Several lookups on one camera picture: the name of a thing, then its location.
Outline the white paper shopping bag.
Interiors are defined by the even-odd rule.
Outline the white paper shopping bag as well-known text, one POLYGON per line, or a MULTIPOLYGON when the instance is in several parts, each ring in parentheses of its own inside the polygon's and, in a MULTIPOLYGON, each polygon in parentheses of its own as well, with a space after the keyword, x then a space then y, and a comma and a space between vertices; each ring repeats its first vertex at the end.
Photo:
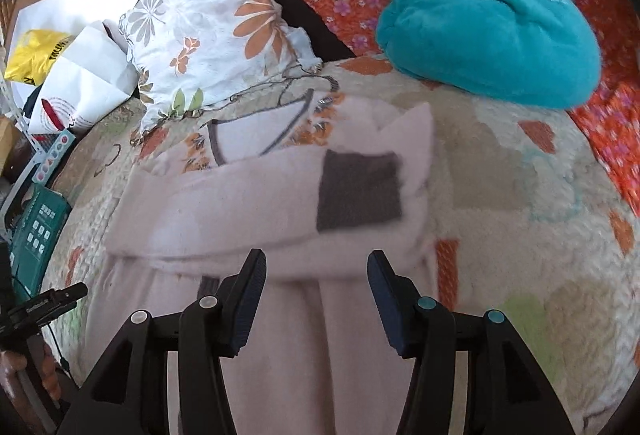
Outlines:
POLYGON ((105 25, 87 25, 44 79, 29 119, 29 134, 88 132, 131 97, 138 78, 105 25))

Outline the pale pink garment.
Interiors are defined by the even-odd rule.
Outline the pale pink garment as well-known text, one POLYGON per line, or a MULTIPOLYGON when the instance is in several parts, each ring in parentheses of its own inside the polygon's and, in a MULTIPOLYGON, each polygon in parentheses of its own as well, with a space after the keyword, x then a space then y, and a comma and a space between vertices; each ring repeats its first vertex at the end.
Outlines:
POLYGON ((224 363, 242 434, 390 434, 411 366, 388 345, 367 280, 383 251, 435 293, 427 238, 434 120, 340 92, 213 121, 130 173, 90 287, 82 355, 131 313, 181 311, 250 250, 267 281, 238 358, 224 363))

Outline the light blue flat package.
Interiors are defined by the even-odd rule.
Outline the light blue flat package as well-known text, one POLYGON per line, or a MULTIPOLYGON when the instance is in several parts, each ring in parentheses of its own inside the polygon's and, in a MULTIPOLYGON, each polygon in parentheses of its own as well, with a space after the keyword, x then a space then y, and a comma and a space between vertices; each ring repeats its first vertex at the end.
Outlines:
POLYGON ((43 160, 38 164, 34 176, 32 176, 34 184, 45 186, 48 183, 53 173, 64 160, 65 155, 73 147, 75 140, 75 135, 68 129, 62 130, 56 136, 52 146, 47 150, 43 160))

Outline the heart patterned quilt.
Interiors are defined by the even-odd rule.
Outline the heart patterned quilt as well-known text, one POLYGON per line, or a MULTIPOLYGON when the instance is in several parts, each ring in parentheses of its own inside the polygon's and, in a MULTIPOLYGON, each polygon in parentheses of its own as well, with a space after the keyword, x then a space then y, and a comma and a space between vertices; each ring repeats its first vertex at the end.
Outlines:
MULTIPOLYGON (((378 58, 329 63, 314 78, 242 96, 217 117, 264 115, 309 89, 336 86, 406 111, 428 103, 435 150, 428 178, 426 282, 467 314, 499 308, 540 363, 579 434, 607 431, 639 370, 639 221, 564 113, 476 98, 413 80, 378 58)), ((72 213, 43 283, 88 285, 44 336, 82 381, 130 311, 188 303, 198 281, 110 263, 103 240, 136 166, 195 128, 192 120, 130 137, 131 100, 81 140, 55 181, 72 213)))

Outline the teal plush cushion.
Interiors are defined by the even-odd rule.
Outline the teal plush cushion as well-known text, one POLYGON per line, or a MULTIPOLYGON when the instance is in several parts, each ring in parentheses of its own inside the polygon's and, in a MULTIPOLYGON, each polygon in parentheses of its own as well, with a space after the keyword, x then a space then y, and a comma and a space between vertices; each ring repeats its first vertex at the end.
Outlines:
POLYGON ((401 73, 523 106, 576 108, 601 78, 572 0, 390 0, 375 38, 401 73))

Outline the green cardboard box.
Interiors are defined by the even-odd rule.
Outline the green cardboard box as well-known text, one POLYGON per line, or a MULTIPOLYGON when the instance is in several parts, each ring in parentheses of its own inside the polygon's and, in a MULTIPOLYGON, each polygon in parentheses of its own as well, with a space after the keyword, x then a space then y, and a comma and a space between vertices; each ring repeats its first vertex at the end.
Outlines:
POLYGON ((12 289, 17 304, 39 294, 71 209, 62 195, 41 186, 29 200, 14 231, 10 251, 12 289))

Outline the white metal shelf rack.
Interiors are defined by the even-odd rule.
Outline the white metal shelf rack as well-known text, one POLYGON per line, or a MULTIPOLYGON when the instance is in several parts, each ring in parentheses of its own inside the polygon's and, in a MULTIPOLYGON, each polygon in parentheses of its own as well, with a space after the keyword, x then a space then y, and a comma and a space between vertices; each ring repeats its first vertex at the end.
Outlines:
POLYGON ((46 150, 26 130, 27 123, 13 99, 12 89, 1 79, 1 239, 8 243, 13 223, 21 214, 22 199, 46 150))

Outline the floral white pillow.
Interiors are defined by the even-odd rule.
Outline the floral white pillow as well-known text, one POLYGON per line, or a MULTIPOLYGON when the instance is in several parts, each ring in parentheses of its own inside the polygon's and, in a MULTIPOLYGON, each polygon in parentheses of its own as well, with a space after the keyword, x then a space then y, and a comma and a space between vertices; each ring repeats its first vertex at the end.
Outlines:
POLYGON ((139 73, 140 135, 272 80, 318 72, 308 34, 281 12, 273 0, 138 0, 119 29, 139 73))

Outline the yellow plastic bag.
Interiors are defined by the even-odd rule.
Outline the yellow plastic bag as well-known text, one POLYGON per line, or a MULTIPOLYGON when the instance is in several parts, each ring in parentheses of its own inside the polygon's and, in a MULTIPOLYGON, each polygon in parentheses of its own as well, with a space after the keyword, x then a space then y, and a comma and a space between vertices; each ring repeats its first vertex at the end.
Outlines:
POLYGON ((41 86, 58 56, 75 36, 52 30, 29 30, 17 41, 4 71, 4 79, 41 86))

